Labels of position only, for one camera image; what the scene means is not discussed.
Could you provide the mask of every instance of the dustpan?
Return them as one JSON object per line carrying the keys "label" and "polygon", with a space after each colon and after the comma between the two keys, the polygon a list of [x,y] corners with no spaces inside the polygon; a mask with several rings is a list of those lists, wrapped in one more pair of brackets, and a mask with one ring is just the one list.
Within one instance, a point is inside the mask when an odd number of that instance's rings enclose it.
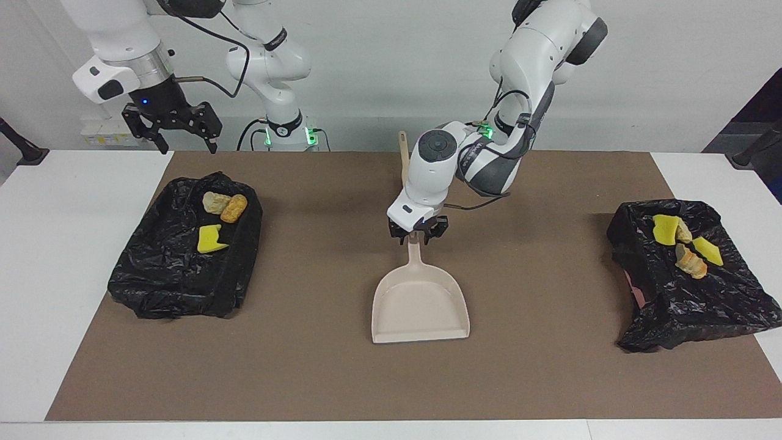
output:
{"label": "dustpan", "polygon": [[[407,140],[400,132],[403,181]],[[446,271],[421,260],[420,233],[407,237],[410,261],[380,280],[372,302],[372,341],[435,341],[470,335],[470,319],[459,284]]]}

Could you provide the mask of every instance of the bin lined with black bag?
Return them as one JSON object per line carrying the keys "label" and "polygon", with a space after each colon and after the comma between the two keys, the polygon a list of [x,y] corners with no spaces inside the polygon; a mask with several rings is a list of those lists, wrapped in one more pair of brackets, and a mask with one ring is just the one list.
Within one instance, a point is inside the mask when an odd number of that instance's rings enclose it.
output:
{"label": "bin lined with black bag", "polygon": [[[196,248],[199,227],[220,224],[203,209],[207,191],[242,194],[247,208],[234,224],[222,223],[229,246],[210,254]],[[114,301],[139,318],[184,315],[225,317],[244,300],[253,272],[263,210],[255,191],[221,172],[166,184],[120,254],[109,279]]]}
{"label": "bin lined with black bag", "polygon": [[[707,261],[707,274],[699,280],[676,267],[675,247],[655,240],[655,215],[682,218],[693,236],[719,248],[723,265]],[[706,203],[675,199],[624,203],[607,235],[612,258],[624,269],[636,299],[633,321],[619,347],[645,352],[782,326],[780,306],[763,290],[719,214]]]}

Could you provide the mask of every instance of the yellow sponge piece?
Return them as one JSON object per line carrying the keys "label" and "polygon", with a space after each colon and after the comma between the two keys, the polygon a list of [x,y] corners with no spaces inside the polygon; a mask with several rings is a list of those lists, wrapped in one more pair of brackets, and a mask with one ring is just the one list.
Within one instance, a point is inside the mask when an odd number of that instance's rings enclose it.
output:
{"label": "yellow sponge piece", "polygon": [[712,264],[723,265],[723,256],[720,254],[719,248],[712,242],[700,236],[692,240],[692,245],[695,246],[696,251],[700,252]]}
{"label": "yellow sponge piece", "polygon": [[222,225],[207,225],[201,226],[198,230],[198,252],[202,254],[209,254],[210,252],[219,251],[228,247],[227,244],[218,243],[217,239],[220,238],[219,232]]}
{"label": "yellow sponge piece", "polygon": [[655,221],[655,228],[652,233],[655,235],[657,243],[673,246],[676,244],[676,227],[681,220],[673,215],[657,214],[651,218]]}

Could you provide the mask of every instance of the food item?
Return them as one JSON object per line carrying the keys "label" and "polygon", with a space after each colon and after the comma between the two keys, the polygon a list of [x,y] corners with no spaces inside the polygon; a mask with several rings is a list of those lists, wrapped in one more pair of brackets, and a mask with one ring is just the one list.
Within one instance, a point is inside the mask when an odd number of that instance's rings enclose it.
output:
{"label": "food item", "polygon": [[676,240],[682,243],[690,243],[692,241],[690,228],[687,228],[687,223],[681,218],[679,218],[679,224],[676,225]]}
{"label": "food item", "polygon": [[652,233],[655,235],[657,243],[673,246],[676,244],[676,227],[679,225],[680,218],[672,215],[657,214],[651,218],[655,221],[655,228]]}
{"label": "food item", "polygon": [[220,215],[225,210],[225,207],[228,206],[230,200],[231,196],[209,191],[203,194],[203,209],[210,214]]}
{"label": "food item", "polygon": [[676,267],[699,280],[706,276],[708,266],[693,251],[681,243],[676,245]]}
{"label": "food item", "polygon": [[220,220],[226,223],[236,223],[236,221],[239,220],[239,217],[242,216],[242,212],[244,212],[246,207],[247,197],[244,197],[242,194],[236,194],[231,197],[228,206],[225,207],[223,214],[220,215]]}
{"label": "food item", "polygon": [[209,254],[210,252],[219,251],[228,247],[227,244],[218,243],[217,239],[220,238],[220,229],[222,225],[207,225],[201,226],[198,230],[198,252],[202,254]]}
{"label": "food item", "polygon": [[723,265],[723,256],[720,254],[719,248],[712,244],[712,242],[700,236],[695,240],[692,240],[692,245],[695,246],[696,251],[700,252],[701,255],[712,264],[718,266]]}

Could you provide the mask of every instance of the wooden handle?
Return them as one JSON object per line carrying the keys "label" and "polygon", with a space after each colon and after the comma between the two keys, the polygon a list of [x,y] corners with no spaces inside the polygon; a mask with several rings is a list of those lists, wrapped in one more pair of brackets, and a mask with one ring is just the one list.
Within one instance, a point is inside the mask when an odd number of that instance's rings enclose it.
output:
{"label": "wooden handle", "polygon": [[407,169],[410,167],[410,151],[407,149],[407,133],[399,132],[399,153],[402,156],[402,185],[407,182]]}

